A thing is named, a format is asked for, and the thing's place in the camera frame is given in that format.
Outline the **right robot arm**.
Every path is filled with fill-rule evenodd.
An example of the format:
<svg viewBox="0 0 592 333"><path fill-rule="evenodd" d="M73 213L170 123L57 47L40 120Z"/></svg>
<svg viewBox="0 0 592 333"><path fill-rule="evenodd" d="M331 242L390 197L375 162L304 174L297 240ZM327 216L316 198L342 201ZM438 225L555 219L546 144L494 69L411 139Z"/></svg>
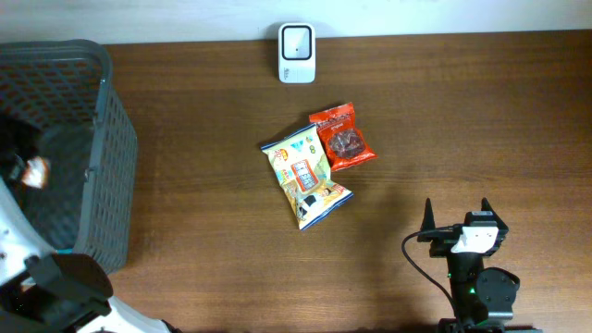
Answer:
<svg viewBox="0 0 592 333"><path fill-rule="evenodd" d="M425 201L416 238L430 244L430 257L447 261L448 297L454 314L438 321L437 332L541 332L539 328L508 324L513 319L512 306L521 280L505 269L484 266L484 259L500 248L508 232L487 199L481 200L479 210L468 212L461 224L440 228L431 201Z"/></svg>

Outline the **red snack bag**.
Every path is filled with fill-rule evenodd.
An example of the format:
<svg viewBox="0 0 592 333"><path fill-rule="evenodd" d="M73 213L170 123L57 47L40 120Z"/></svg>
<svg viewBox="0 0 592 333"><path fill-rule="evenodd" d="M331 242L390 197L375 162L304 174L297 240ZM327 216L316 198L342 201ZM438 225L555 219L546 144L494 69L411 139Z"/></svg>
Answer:
<svg viewBox="0 0 592 333"><path fill-rule="evenodd" d="M355 124L353 103L339 105L309 116L316 126L332 171L354 167L377 158Z"/></svg>

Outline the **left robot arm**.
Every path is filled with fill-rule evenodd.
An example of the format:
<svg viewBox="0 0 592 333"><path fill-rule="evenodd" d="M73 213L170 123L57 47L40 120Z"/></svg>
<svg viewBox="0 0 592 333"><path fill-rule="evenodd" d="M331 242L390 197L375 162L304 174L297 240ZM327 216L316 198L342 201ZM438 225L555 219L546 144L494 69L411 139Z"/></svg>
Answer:
<svg viewBox="0 0 592 333"><path fill-rule="evenodd" d="M60 254L36 234L9 184L41 185L49 166L36 156L38 130L1 118L1 329L4 332L161 332L175 327L115 296L87 254Z"/></svg>

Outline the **yellow wet wipes bag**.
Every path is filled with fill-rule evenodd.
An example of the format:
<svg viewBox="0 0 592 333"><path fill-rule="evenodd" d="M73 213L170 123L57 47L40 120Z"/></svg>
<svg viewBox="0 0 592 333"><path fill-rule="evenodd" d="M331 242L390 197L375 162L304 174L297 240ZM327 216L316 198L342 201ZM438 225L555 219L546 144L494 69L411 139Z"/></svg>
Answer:
<svg viewBox="0 0 592 333"><path fill-rule="evenodd" d="M353 193L331 179L331 167L316 126L310 124L261 147L284 191L300 230L326 218Z"/></svg>

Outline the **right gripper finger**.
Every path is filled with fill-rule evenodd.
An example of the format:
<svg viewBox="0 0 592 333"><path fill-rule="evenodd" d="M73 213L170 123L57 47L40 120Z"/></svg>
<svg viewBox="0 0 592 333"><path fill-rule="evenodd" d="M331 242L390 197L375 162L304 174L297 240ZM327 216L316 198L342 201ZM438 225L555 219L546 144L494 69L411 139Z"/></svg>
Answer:
<svg viewBox="0 0 592 333"><path fill-rule="evenodd" d="M489 211L492 214L494 220L496 221L498 227L503 227L504 226L503 220L494 211L494 209L492 208L492 206L490 205L490 203L489 203L489 201L487 200L486 197L484 197L481 200L481 210L482 211Z"/></svg>
<svg viewBox="0 0 592 333"><path fill-rule="evenodd" d="M421 230L422 231L430 231L430 230L434 230L435 228L436 228L436 223L435 223L432 203L431 203L431 200L429 198L427 198L425 200L425 211L424 211L424 217L423 217L423 221L422 221L422 225L421 225Z"/></svg>

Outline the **orange tissue pack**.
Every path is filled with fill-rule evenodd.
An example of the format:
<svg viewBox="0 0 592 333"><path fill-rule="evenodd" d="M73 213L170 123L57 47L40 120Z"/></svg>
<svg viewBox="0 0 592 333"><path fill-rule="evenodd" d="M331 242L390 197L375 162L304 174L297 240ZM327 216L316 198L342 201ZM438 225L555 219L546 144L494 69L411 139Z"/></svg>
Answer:
<svg viewBox="0 0 592 333"><path fill-rule="evenodd" d="M42 189L49 180L50 162L43 157L35 156L27 161L21 182L31 188Z"/></svg>

